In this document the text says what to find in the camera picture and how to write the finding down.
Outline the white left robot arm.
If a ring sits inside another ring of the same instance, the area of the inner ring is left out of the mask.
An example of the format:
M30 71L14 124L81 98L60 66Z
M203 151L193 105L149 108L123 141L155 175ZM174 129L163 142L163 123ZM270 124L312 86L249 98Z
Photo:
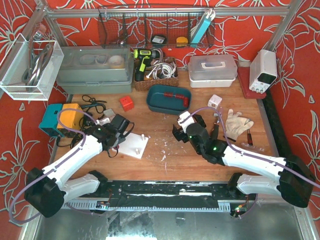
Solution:
M41 215L50 218L77 197L106 194L108 179L99 171L92 170L77 179L71 176L93 157L124 142L131 133L127 129L129 125L134 123L116 114L110 123L88 128L82 140L60 159L43 169L35 167L27 174L24 199Z

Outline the clear small parts box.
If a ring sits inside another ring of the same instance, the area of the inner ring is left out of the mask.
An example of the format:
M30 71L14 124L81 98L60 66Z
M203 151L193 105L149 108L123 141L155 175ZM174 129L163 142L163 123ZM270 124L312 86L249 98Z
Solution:
M108 108L103 111L103 114L110 119L110 121L115 117L115 113L111 108Z

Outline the small red screwdriver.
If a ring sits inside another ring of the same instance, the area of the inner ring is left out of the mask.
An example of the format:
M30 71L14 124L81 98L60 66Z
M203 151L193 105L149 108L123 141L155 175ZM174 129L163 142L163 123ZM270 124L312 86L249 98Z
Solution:
M250 130L247 130L247 143L249 146L253 146L253 139Z

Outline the red coil spring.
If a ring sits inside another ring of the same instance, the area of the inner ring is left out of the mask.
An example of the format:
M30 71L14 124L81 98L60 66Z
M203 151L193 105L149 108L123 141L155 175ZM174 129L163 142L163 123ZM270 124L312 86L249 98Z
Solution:
M164 92L163 95L167 98L172 98L173 97L173 93L172 92Z
M174 96L176 99L180 99L180 100L183 100L185 97L183 94L175 94Z
M189 106L189 98L188 97L183 98L183 106L185 108L187 108Z

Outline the white power supply unit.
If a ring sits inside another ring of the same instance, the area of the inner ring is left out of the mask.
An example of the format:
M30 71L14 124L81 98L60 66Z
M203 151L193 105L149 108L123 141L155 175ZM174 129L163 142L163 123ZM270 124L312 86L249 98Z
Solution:
M249 67L249 89L263 94L277 78L276 53L261 49Z

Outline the teal plastic tray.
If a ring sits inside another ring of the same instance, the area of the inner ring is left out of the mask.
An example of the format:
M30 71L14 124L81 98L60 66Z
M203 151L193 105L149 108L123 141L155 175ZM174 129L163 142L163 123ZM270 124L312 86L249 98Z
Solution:
M164 92L173 93L173 96L165 97ZM175 94L181 94L187 97L189 99L189 106L184 107L184 99L175 98ZM152 112L178 116L190 108L191 99L192 94L186 88L156 84L148 90L146 104Z

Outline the red cube power socket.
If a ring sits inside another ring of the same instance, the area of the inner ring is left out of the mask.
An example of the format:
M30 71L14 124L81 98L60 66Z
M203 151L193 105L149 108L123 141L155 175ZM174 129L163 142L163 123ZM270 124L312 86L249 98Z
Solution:
M130 96L124 96L119 99L122 109L127 112L134 108L134 102Z

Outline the clear acrylic bin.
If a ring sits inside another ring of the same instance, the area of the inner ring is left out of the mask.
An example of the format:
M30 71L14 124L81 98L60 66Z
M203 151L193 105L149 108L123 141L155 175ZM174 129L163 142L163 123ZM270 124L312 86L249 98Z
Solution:
M61 67L64 53L56 40L29 43L21 34L14 42L18 51L6 58L0 69L0 88L13 100L48 101Z

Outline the yellow tape measure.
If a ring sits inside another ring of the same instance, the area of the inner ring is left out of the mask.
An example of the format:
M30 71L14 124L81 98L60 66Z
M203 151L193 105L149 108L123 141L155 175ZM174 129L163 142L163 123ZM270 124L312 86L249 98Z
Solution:
M187 47L189 44L188 38L184 36L179 36L176 38L176 47L177 48L184 48Z

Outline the blue white power strip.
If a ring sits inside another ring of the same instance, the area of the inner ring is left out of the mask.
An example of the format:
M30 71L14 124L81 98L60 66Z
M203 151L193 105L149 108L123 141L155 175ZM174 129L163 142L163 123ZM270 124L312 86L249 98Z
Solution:
M203 35L209 28L211 22L215 19L216 13L213 12L211 14L205 13L199 23L193 27L190 31L190 46L195 48L200 40L202 39Z

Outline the grey plastic storage box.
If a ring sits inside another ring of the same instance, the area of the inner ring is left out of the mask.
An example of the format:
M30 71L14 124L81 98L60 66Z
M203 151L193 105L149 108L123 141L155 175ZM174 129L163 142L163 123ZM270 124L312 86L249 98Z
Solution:
M132 92L134 58L128 47L64 46L56 83L68 94Z

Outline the yellow device box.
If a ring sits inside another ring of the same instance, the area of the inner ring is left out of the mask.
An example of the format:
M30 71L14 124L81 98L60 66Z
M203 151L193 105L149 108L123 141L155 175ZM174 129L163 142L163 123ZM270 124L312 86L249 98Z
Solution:
M75 109L75 110L80 110L82 112L82 108L78 103L66 103L62 106L62 109ZM73 111L73 110L68 110L64 111L60 115L60 121L68 128L74 129L74 130L80 130L80 120L84 116L83 113ZM57 124L57 130L60 132L60 135L65 137L65 138L73 138L75 136L75 132L67 130L63 128L63 126L58 123Z

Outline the teal device box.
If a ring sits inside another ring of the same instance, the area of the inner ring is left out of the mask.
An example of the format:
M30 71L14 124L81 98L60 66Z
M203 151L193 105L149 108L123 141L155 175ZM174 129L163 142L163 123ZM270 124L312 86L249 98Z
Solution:
M63 109L63 104L49 104L39 124L39 129L45 132L50 137L62 137L63 134L57 129L58 121L57 114Z

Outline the yellow green cordless drill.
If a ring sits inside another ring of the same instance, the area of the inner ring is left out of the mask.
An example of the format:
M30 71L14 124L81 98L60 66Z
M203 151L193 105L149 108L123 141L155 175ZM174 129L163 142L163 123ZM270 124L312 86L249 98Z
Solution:
M153 59L160 58L160 52L157 49L135 48L133 57L138 60L138 66L135 68L135 80L141 82L144 80L146 68L151 65Z

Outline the white cube charger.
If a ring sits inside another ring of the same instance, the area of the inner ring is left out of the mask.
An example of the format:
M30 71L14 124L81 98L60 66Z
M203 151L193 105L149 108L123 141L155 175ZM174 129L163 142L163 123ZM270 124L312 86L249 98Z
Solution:
M216 94L213 94L211 98L208 100L207 106L217 109L222 102L222 98Z

